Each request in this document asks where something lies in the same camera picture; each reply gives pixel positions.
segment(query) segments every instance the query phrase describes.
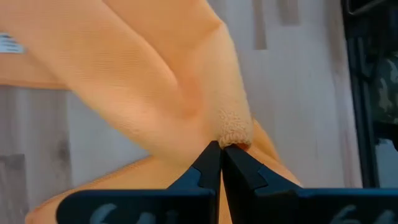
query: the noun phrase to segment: white label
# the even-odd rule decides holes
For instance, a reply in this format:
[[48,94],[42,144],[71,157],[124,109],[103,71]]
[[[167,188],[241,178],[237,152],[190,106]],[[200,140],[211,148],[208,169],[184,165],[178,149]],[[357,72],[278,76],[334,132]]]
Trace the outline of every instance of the white label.
[[18,44],[9,34],[0,32],[0,53],[24,53],[24,47]]

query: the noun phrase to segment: orange fabric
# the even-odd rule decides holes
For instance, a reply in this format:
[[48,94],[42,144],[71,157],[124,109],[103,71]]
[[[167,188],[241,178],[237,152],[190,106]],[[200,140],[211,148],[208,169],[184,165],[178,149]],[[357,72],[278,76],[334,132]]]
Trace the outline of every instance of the orange fabric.
[[[259,127],[256,122],[254,122],[254,125],[257,126],[255,130],[261,130],[261,127]],[[248,153],[259,159],[260,162],[266,164],[278,174],[296,184],[299,184],[298,180],[281,164],[280,160],[274,157],[276,155],[275,150],[272,148],[271,144],[267,145],[268,137],[259,137],[259,139],[256,139],[256,137],[254,138],[254,143],[248,149]],[[76,191],[88,189],[165,189],[178,179],[187,170],[187,168],[188,166],[176,166],[166,163],[156,157],[143,159],[135,164],[120,169],[115,173],[95,180],[90,184],[69,190],[68,192],[51,198],[40,207],[31,211],[26,218],[26,223],[56,224],[55,211],[59,203],[67,195]],[[221,186],[220,195],[220,223],[231,223],[223,185]]]
[[205,0],[0,0],[0,7],[1,31],[27,49],[0,54],[0,83],[71,89],[156,156],[49,200],[29,224],[54,224],[55,208],[76,190],[165,188],[212,140],[239,144],[296,181],[253,125],[233,42]]

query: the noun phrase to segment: orange cloth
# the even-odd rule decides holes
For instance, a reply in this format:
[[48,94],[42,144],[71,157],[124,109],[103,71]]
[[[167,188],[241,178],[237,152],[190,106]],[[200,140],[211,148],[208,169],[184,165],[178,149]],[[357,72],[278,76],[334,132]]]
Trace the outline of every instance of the orange cloth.
[[[233,42],[205,0],[0,0],[0,7],[2,31],[27,49],[0,56],[7,72],[0,83],[69,88],[157,156],[74,190],[165,188],[212,140],[239,144],[296,181],[256,122],[253,132]],[[28,223],[54,224],[67,194]]]

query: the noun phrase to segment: wooden floor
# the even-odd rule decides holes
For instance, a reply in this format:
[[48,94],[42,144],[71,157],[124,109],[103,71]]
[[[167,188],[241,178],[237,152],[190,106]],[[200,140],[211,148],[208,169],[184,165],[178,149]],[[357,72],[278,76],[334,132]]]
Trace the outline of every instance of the wooden floor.
[[[307,187],[360,187],[339,1],[210,0],[249,104]],[[0,86],[0,223],[147,154],[73,93]]]

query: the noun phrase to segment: orange towel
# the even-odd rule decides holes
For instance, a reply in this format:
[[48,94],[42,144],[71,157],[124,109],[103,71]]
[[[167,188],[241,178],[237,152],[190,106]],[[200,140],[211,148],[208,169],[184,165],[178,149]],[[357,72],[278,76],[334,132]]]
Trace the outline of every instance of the orange towel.
[[[2,31],[27,52],[0,57],[8,69],[0,83],[67,87],[157,156],[80,189],[164,188],[212,140],[239,144],[296,181],[256,122],[252,141],[234,46],[205,0],[0,0],[0,7]],[[151,178],[155,172],[164,179]],[[64,196],[28,222],[53,224]]]

